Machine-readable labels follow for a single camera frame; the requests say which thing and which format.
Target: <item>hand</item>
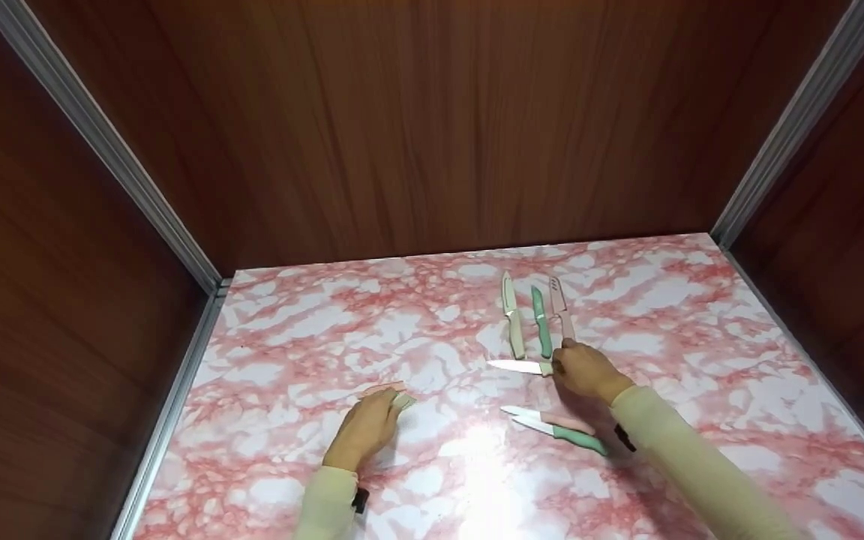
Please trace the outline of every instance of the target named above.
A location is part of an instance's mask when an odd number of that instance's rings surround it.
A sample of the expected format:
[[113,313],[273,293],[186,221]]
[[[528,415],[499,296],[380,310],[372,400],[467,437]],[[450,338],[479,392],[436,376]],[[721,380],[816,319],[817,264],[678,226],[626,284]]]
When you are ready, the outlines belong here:
[[574,339],[562,339],[562,348],[552,352],[552,366],[557,383],[580,396],[600,398],[609,406],[625,389],[635,386],[606,355]]
[[322,465],[355,472],[359,465],[389,444],[401,409],[392,406],[395,390],[386,389],[354,404],[325,452]]

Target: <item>person's left hand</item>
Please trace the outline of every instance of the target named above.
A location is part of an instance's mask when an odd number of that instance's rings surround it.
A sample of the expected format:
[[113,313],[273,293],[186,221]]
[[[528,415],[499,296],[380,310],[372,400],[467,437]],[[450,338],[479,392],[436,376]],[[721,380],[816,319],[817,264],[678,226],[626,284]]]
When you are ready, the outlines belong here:
[[342,421],[322,465],[355,472],[359,465],[382,450],[392,440],[395,422],[401,413],[401,409],[392,404],[395,395],[395,390],[389,388],[356,403]]

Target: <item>paring knife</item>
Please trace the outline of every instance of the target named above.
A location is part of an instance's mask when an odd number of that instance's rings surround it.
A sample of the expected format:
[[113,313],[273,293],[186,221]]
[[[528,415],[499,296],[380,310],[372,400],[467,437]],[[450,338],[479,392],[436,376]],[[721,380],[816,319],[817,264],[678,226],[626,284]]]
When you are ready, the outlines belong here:
[[548,424],[555,424],[560,428],[566,428],[566,430],[582,431],[582,433],[586,435],[596,434],[596,430],[593,430],[589,424],[586,424],[585,421],[581,421],[577,418],[559,416],[558,414],[541,412],[520,406],[501,406],[500,409],[502,410],[502,413],[508,413],[513,416],[524,416],[526,418],[535,418]]
[[525,426],[526,428],[532,428],[533,430],[541,431],[543,434],[552,435],[552,437],[557,439],[565,439],[576,446],[594,450],[599,452],[600,455],[609,455],[609,451],[606,450],[602,441],[589,434],[582,433],[582,431],[553,426],[552,424],[546,424],[545,421],[536,418],[529,418],[527,416],[513,416],[511,417],[511,420],[518,424],[522,424],[522,426]]
[[562,339],[575,339],[575,328],[572,325],[572,315],[566,308],[566,294],[562,291],[562,281],[558,277],[549,277],[549,290],[552,294],[552,314],[558,315],[562,321]]
[[548,377],[552,375],[552,362],[532,362],[532,360],[489,360],[487,365],[497,367],[499,369],[507,369],[508,371],[517,371],[518,373],[528,373],[531,375],[542,375]]
[[542,358],[552,358],[552,338],[549,337],[549,324],[545,320],[545,301],[542,291],[532,286],[532,312],[535,314],[535,324],[538,325],[538,341],[542,344]]
[[522,341],[522,319],[515,304],[515,288],[512,277],[506,272],[502,274],[502,308],[508,317],[508,342],[511,343],[511,354],[517,359],[525,358],[525,343]]

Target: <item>sleeve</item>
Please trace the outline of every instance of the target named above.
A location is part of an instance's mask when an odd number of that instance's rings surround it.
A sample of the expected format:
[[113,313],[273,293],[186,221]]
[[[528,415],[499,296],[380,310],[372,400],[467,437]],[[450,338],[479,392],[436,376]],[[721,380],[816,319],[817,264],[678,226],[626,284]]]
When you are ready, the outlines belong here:
[[679,489],[716,538],[801,538],[781,507],[655,390],[633,386],[615,397],[611,410],[635,448]]
[[353,499],[358,481],[355,472],[335,467],[319,468],[305,488],[292,540],[343,538],[353,523]]

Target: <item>white blade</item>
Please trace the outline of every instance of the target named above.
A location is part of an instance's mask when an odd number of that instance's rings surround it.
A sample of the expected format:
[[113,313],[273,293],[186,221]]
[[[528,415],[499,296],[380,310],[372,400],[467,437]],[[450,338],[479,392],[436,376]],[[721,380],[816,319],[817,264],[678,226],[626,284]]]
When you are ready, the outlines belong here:
[[530,362],[528,360],[489,360],[486,363],[499,369],[542,375],[542,367],[539,367],[538,362]]
[[520,406],[501,406],[502,413],[508,413],[513,416],[526,416],[528,418],[541,418],[541,413],[538,410],[524,408]]
[[528,418],[526,416],[513,416],[511,417],[513,422],[518,422],[525,426],[526,428],[532,428],[535,431],[541,431],[543,434],[551,435],[552,434],[552,424],[546,424],[542,420],[535,420],[535,418]]

